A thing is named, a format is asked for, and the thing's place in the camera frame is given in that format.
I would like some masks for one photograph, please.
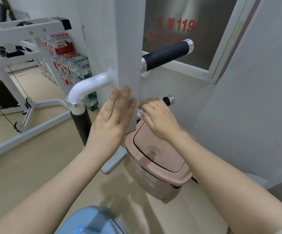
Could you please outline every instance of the metal frame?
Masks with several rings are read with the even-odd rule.
[[[23,62],[26,60],[36,59],[43,57],[46,59],[49,69],[54,76],[58,86],[61,88],[64,96],[67,96],[68,90],[65,87],[65,84],[61,80],[59,73],[57,72],[53,61],[50,58],[48,51],[46,50],[41,37],[44,35],[57,34],[64,32],[64,27],[61,21],[50,19],[50,18],[41,18],[41,19],[27,19],[27,21],[32,22],[33,24],[27,26],[17,27],[17,24],[21,21],[11,21],[7,23],[0,23],[0,46],[7,43],[12,43],[16,45],[27,46],[35,52],[31,52],[22,56],[11,57],[11,58],[0,58],[0,79],[6,85],[8,90],[12,93],[14,98],[18,101],[19,106],[15,108],[2,109],[3,114],[14,113],[19,111],[27,112],[26,117],[23,122],[17,122],[15,127],[18,131],[18,135],[11,138],[10,140],[0,144],[0,154],[6,152],[7,150],[14,148],[15,146],[21,144],[24,141],[29,140],[30,138],[36,136],[39,133],[61,123],[62,121],[71,117],[69,107],[65,104],[63,100],[52,99],[45,100],[40,102],[34,102],[31,98],[25,99],[21,92],[18,90],[4,66],[9,64],[15,64]],[[33,44],[26,42],[25,39],[33,39]],[[29,122],[32,118],[34,110],[36,108],[44,108],[60,105],[66,108],[68,111],[65,113],[48,120],[34,128],[27,129]]]
[[[237,0],[209,70],[178,61],[169,62],[163,67],[216,84],[256,1]]]

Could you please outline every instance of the floor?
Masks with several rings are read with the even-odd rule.
[[[60,89],[44,78],[38,68],[15,73],[13,81],[34,100],[63,99]],[[66,111],[61,106],[39,109],[30,127]],[[90,113],[94,119],[98,111]],[[14,122],[21,113],[8,114]],[[17,132],[0,116],[0,143]],[[68,119],[0,156],[0,217],[62,170],[82,149],[81,139]],[[108,206],[131,234],[224,234],[227,224],[210,204],[199,185],[190,180],[181,191],[160,201],[146,193],[127,172],[127,160],[111,173],[94,177],[69,210],[66,218],[88,205]]]

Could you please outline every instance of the person's right hand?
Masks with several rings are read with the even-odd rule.
[[[169,142],[182,131],[173,113],[162,100],[144,104],[143,110],[144,121],[158,138]]]

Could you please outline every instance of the glass panel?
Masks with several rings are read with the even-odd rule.
[[[208,70],[237,0],[146,0],[143,51],[184,39],[194,50],[178,59]]]

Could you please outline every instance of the pink trash can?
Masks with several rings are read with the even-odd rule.
[[[193,176],[178,152],[157,138],[143,120],[126,138],[126,148],[135,180],[157,199],[166,199]]]

